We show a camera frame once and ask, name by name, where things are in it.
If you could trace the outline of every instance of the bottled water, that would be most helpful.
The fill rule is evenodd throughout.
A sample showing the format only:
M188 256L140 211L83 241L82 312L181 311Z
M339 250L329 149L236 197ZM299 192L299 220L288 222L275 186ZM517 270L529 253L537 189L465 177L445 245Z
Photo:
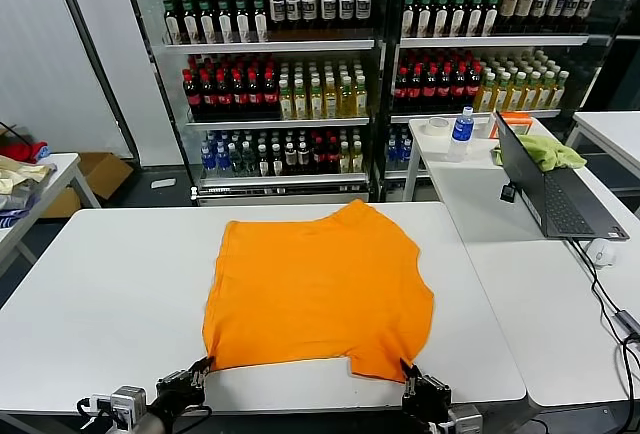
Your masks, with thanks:
M456 119L451 134L451 144L447 160L451 162L461 162L467 154L467 149L471 143L471 134L473 134L473 108L465 107L462 114Z

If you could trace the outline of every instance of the white mouse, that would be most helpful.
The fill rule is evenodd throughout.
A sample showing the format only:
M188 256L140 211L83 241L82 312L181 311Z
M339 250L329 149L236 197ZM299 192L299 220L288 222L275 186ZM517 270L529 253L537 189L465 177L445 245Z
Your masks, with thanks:
M587 249L589 259L596 267L613 266L616 262L616 250L613 242L607 239L594 239Z

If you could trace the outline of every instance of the folded clothes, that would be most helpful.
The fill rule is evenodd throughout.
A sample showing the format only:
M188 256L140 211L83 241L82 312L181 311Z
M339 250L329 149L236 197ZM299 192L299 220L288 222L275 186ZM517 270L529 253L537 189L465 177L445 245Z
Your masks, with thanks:
M419 255L362 201L310 222L230 222L202 329L214 368L348 356L355 374L403 382L433 311Z

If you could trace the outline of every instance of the laptop keyboard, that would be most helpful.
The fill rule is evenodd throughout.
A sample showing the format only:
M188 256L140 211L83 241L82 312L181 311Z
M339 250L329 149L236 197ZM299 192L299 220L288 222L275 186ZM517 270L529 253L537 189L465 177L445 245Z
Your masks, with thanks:
M547 215L562 234L594 234L552 176L546 177Z

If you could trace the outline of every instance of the white desk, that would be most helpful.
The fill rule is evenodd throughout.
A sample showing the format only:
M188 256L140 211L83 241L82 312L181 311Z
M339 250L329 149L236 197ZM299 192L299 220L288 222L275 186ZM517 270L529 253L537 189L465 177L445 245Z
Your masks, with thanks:
M576 112L567 146L576 149L583 137L600 147L640 179L639 111Z
M101 209L75 214L0 310L0 411L71 413L78 399L144 387L205 355L202 321L225 225L310 220L340 206ZM447 209L378 204L421 249L435 294L417 358L455 402L525 388ZM229 369L206 382L216 411L398 406L403 386L350 374L346 358Z
M600 322L587 271L564 242L542 236L519 196L514 204L499 200L508 178L491 161L496 141L477 139L469 162L448 163L442 161L448 139L422 134L422 122L410 122L415 145L465 243L531 401L551 407L626 399L619 349ZM537 121L532 133L550 135ZM640 319L640 221L588 169L577 172L631 236L615 244L618 261L599 277L621 308Z
M44 185L40 188L40 199L29 214L12 227L0 229L0 276L11 265L18 253L22 254L31 264L36 262L36 256L21 242L21 239L69 184L76 190L84 206L100 208L98 200L78 169L79 162L80 156L75 153L51 154L39 162L40 164L55 164L57 170L43 181Z

